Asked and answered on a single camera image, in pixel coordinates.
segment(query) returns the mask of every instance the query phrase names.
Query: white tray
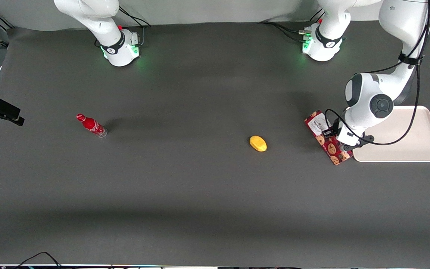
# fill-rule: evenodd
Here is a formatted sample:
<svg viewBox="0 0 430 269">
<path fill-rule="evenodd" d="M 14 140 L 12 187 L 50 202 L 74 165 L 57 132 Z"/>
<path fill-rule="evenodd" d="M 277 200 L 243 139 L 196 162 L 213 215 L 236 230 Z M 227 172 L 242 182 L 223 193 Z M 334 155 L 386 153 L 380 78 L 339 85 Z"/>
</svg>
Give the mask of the white tray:
<svg viewBox="0 0 430 269">
<path fill-rule="evenodd" d="M 389 143 L 400 138 L 411 121 L 414 106 L 395 106 L 386 121 L 368 128 L 377 143 Z M 358 162 L 430 162 L 430 112 L 418 106 L 408 135 L 393 145 L 364 145 L 353 150 Z"/>
</svg>

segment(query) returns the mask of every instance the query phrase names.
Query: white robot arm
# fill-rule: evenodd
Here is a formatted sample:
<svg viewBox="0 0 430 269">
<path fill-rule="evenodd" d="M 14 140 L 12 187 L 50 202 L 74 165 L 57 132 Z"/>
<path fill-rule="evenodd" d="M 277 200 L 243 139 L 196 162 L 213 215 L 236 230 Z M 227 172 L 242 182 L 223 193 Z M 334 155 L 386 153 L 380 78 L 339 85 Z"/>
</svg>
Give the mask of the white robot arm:
<svg viewBox="0 0 430 269">
<path fill-rule="evenodd" d="M 119 10 L 118 0 L 54 0 L 54 3 L 58 10 L 94 34 L 112 65 L 126 66 L 140 55 L 137 33 L 119 29 L 112 20 Z"/>
<path fill-rule="evenodd" d="M 325 15 L 323 23 L 315 22 L 305 27 L 300 34 L 308 33 L 302 53 L 308 54 L 316 61 L 328 61 L 339 51 L 342 36 L 351 22 L 350 7 L 372 5 L 381 0 L 318 0 Z"/>
<path fill-rule="evenodd" d="M 357 73 L 348 81 L 345 88 L 348 108 L 344 119 L 349 127 L 339 123 L 335 130 L 338 141 L 356 148 L 362 144 L 357 136 L 363 137 L 367 128 L 389 117 L 394 107 L 393 100 L 399 97 L 416 65 L 420 64 L 429 11 L 428 0 L 384 0 L 379 23 L 402 41 L 400 62 L 389 75 Z"/>
</svg>

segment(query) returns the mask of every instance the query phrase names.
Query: dark gray mat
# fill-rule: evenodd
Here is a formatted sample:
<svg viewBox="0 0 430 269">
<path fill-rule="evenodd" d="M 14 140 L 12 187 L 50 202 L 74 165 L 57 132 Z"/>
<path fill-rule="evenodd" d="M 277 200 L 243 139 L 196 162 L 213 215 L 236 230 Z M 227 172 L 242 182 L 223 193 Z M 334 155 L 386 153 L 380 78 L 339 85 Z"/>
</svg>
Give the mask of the dark gray mat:
<svg viewBox="0 0 430 269">
<path fill-rule="evenodd" d="M 396 63 L 377 22 L 328 63 L 258 24 L 154 26 L 124 68 L 88 31 L 10 36 L 0 98 L 26 123 L 0 121 L 0 263 L 430 268 L 430 163 L 335 167 L 303 123 Z M 420 71 L 430 109 L 430 42 Z"/>
</svg>

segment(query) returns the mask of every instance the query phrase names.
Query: coca-cola bottle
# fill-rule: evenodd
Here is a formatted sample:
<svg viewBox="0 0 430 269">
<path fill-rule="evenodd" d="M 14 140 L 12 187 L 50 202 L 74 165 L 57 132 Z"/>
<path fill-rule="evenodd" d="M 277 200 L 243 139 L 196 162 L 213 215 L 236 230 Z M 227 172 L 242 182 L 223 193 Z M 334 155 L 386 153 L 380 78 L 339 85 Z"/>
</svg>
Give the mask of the coca-cola bottle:
<svg viewBox="0 0 430 269">
<path fill-rule="evenodd" d="M 87 131 L 90 131 L 96 136 L 99 136 L 102 138 L 107 135 L 106 128 L 104 128 L 104 126 L 99 124 L 93 118 L 88 118 L 83 114 L 77 114 L 76 118 L 78 121 L 82 122 L 82 125 L 84 125 L 84 128 L 87 129 Z"/>
</svg>

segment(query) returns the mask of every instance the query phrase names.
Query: yellow fruit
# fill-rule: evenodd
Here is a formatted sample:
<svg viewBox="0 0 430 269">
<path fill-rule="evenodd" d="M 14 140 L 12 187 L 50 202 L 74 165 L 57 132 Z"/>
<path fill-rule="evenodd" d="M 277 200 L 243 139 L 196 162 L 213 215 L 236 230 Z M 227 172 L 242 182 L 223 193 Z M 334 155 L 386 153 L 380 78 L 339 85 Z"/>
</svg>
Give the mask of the yellow fruit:
<svg viewBox="0 0 430 269">
<path fill-rule="evenodd" d="M 250 145 L 257 151 L 266 151 L 267 143 L 259 136 L 250 137 Z"/>
</svg>

